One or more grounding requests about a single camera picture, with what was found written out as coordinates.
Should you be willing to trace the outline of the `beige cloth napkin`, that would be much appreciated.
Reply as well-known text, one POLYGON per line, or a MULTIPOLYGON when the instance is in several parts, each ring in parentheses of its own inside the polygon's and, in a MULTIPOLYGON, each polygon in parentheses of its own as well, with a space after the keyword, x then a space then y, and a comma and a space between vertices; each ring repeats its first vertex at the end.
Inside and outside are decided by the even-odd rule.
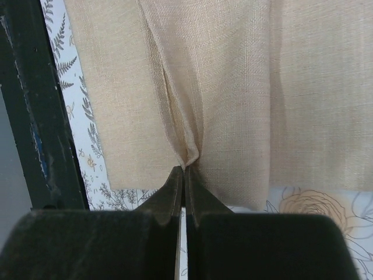
POLYGON ((110 187, 372 190, 371 1, 66 1, 110 187))

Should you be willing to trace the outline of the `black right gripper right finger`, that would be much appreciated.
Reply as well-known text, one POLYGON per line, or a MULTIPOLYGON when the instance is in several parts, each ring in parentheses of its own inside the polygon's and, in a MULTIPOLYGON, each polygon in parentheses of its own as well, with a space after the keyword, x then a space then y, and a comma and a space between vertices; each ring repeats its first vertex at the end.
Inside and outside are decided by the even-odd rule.
POLYGON ((342 233, 309 214, 234 213, 184 173, 189 279, 358 279, 342 233))

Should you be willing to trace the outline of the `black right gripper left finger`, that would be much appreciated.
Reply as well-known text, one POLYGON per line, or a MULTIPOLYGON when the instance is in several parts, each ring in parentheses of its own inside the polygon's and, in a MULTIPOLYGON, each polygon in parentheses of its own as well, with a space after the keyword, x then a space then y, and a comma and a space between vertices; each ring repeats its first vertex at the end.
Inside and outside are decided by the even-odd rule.
POLYGON ((183 171, 133 211, 38 210, 1 251, 2 279, 177 279, 183 171))

